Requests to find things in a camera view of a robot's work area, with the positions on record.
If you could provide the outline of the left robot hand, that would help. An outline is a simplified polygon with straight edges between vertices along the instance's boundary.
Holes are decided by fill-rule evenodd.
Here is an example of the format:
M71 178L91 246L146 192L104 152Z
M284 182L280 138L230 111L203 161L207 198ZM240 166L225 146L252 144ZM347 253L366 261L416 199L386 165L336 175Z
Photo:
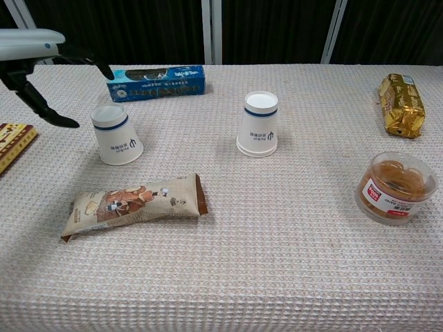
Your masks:
M93 51L66 43L62 33L45 28L0 29L0 81L27 104L41 119L56 127L78 128L73 119L61 116L28 81L36 63L53 58L73 59L97 66L109 80L114 74Z

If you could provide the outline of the white paper cup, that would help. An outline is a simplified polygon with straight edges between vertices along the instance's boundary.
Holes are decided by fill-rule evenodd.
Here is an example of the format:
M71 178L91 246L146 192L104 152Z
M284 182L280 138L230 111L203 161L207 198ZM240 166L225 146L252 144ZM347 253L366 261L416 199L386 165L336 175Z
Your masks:
M253 157L253 158L263 158L266 156L270 156L271 154L273 154L277 147L274 147L273 149L267 150L267 151L262 151L262 152L256 152L256 151L249 151L247 149L244 149L240 146L237 146L237 148L239 149L240 152L242 152L244 155L249 156L249 157Z
M236 145L262 152L278 145L278 98L268 91L252 91L245 96Z
M144 146L124 108L118 104L96 107L91 112L101 160L108 165L125 165L138 159Z

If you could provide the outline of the brown yellow chocolate box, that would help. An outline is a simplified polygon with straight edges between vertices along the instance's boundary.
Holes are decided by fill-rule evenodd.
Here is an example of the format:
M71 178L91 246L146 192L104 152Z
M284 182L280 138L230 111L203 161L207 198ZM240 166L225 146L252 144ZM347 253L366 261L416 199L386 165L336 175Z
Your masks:
M37 135L36 128L31 124L0 124L0 174L7 170Z

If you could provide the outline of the blue cookie box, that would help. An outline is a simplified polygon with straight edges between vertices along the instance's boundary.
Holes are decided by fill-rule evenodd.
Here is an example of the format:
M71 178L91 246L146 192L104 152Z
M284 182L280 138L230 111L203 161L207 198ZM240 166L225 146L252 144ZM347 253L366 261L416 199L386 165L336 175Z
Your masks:
M206 75L202 66L114 70L107 88L114 102L152 100L166 96L202 95Z

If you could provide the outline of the beige illustrated snack bag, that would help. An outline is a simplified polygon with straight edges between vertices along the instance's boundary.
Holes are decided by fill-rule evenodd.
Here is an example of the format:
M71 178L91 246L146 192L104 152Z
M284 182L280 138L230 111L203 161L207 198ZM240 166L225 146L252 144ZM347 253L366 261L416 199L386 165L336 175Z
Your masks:
M73 201L61 239L67 242L73 235L91 230L207 213L206 198L196 173L121 190L82 192Z

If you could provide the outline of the beige woven tablecloth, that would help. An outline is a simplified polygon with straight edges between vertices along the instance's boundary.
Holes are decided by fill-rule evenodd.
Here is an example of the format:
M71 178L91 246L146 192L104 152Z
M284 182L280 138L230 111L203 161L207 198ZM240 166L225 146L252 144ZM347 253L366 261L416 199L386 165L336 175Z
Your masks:
M0 83L0 123L38 137L0 176L0 332L443 332L443 66L206 66L203 95L125 104L144 144L121 167L98 154L93 66L29 80L78 129L54 127ZM378 89L409 75L421 136L390 135ZM278 98L276 151L236 145L245 96ZM414 156L438 189L407 224L364 214L356 188L386 151ZM75 195L195 172L209 213L60 236Z

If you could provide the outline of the gold foil snack package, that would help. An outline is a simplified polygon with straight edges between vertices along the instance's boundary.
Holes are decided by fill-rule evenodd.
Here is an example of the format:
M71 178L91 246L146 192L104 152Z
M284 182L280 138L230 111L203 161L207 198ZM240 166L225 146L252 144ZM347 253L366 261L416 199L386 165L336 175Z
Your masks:
M386 132L410 139L420 137L426 111L412 77L390 73L378 94Z

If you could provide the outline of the clear tub of rubber bands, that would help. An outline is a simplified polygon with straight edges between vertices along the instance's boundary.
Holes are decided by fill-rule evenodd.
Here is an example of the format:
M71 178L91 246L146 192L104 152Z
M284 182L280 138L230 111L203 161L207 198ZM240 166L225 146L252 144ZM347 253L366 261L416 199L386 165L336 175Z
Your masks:
M390 226L407 224L438 189L435 172L409 154L377 154L355 192L356 204L373 221Z

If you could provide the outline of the white frame post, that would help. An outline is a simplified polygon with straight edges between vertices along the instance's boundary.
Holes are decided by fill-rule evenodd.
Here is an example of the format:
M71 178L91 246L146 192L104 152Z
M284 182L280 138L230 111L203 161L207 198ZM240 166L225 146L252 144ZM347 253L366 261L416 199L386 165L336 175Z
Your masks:
M334 47L338 33L340 31L341 22L347 8L348 0L336 0L332 18L330 21L327 37L325 40L323 53L321 57L321 64L329 64L334 52Z
M3 0L19 29L36 29L36 24L24 0Z
M222 0L201 0L201 18L206 65L223 64Z

